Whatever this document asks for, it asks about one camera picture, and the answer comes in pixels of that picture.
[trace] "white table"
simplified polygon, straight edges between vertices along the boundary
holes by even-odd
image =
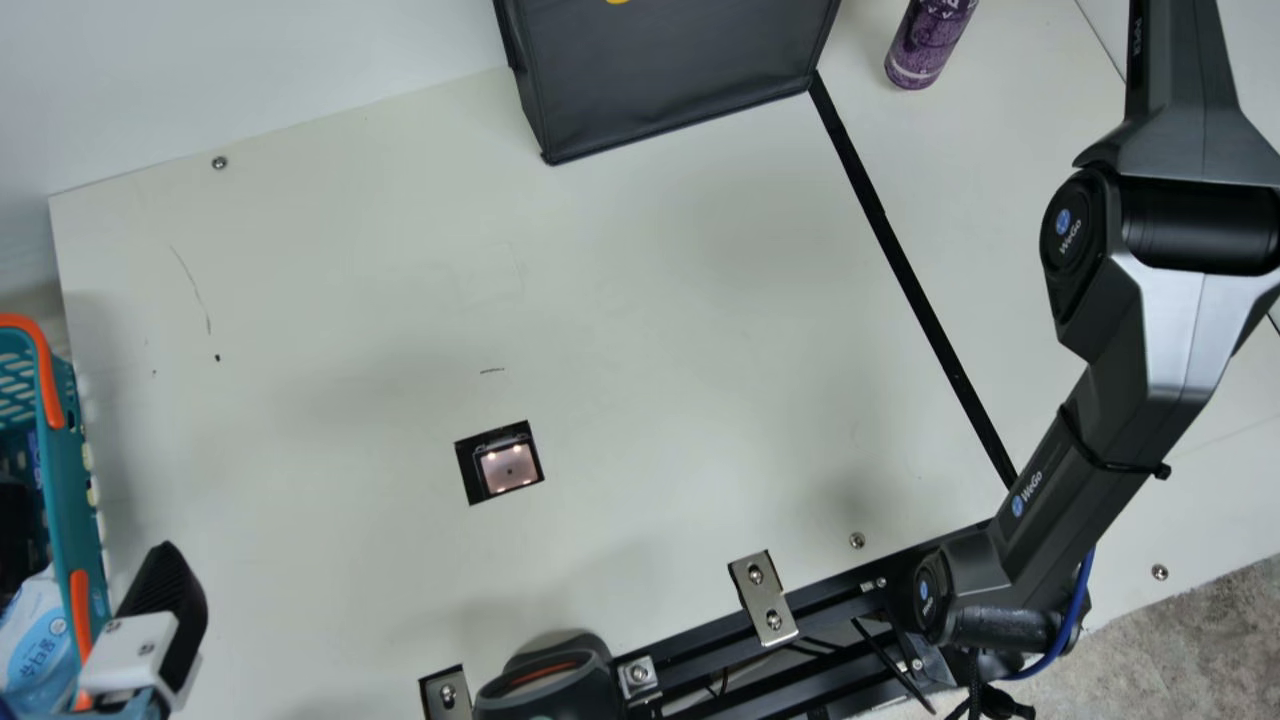
[[[1080,372],[1039,217],[1120,82],[1070,0],[987,3],[899,92],[900,10],[822,72],[1020,464]],[[216,154],[50,201],[113,591],[172,539],[209,594],[184,719],[419,716],[454,662],[623,652],[736,610],[733,559],[797,588],[1002,497],[806,97],[548,168],[493,70]],[[1107,536],[1091,625],[1280,551],[1277,361]],[[468,507],[453,442],[521,419],[547,482]]]

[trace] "metal plate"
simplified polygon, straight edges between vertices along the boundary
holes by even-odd
[[[730,562],[728,573],[737,585],[742,609],[751,616],[760,644],[773,647],[800,634],[787,598],[782,597],[782,582],[769,551]]]
[[[462,666],[417,682],[426,720],[471,720],[471,691]]]

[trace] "gray carpet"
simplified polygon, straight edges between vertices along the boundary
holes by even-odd
[[[1001,687],[1039,720],[1280,719],[1280,557],[1120,618],[1043,675]],[[946,715],[961,700],[934,703]],[[870,717],[929,715],[899,705]]]

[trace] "black strip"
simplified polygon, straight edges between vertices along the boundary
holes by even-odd
[[[813,74],[809,96],[818,109],[818,115],[822,118],[822,124],[827,128],[827,135],[831,136],[832,145],[836,146],[840,163],[845,167],[845,173],[849,176],[850,184],[854,186],[854,192],[858,193],[858,201],[861,202],[863,213],[867,214],[867,220],[876,233],[876,240],[879,241],[881,250],[884,251],[884,259],[888,260],[890,268],[897,275],[897,283],[902,287],[902,293],[906,295],[906,301],[911,305],[911,310],[915,311],[915,319],[920,323],[920,329],[924,331],[929,345],[933,346],[933,354],[937,355],[942,370],[946,373],[947,379],[951,380],[951,389],[955,391],[956,398],[960,400],[960,406],[964,407],[965,414],[969,416],[969,423],[973,425],[974,432],[978,433],[978,439],[982,441],[982,446],[987,450],[987,457],[991,457],[991,464],[996,466],[1000,479],[1005,482],[1006,488],[1012,488],[1018,480],[1018,470],[1014,469],[1014,462],[1009,459],[1009,451],[1005,450],[1005,443],[1000,441],[996,427],[991,423],[991,416],[987,415],[986,407],[982,406],[982,400],[978,398],[978,391],[969,382],[969,375],[965,374],[964,366],[960,364],[960,357],[956,356],[955,348],[951,347],[951,341],[947,340],[947,333],[942,329],[938,315],[933,311],[933,306],[929,305],[929,299],[924,295],[924,288],[920,287],[920,281],[916,279],[915,272],[911,269],[911,263],[906,259],[906,252],[902,251],[902,246],[893,233],[893,225],[890,224],[888,217],[884,214],[884,206],[881,205],[876,186],[872,184],[872,178],[867,174],[867,168],[863,167],[863,161],[858,156],[858,150],[854,149],[854,142],[849,138],[849,131],[845,129],[845,124],[840,120],[836,105],[831,101],[827,86],[823,85],[822,76],[818,73]]]
[[[1066,428],[1066,434],[1071,438],[1071,445],[1075,446],[1075,452],[1084,459],[1085,462],[1093,466],[1094,470],[1102,470],[1103,473],[1119,473],[1125,475],[1153,475],[1157,480],[1167,480],[1172,474],[1172,468],[1165,465],[1164,462],[1152,466],[1143,465],[1129,465],[1128,462],[1111,462],[1103,460],[1101,455],[1093,452],[1093,450],[1084,445],[1084,438],[1080,437],[1080,428],[1075,427],[1075,419],[1071,414],[1066,411],[1065,405],[1057,406],[1057,419]]]

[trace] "black cover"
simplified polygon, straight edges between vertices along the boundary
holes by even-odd
[[[494,0],[550,164],[809,87],[840,0]]]

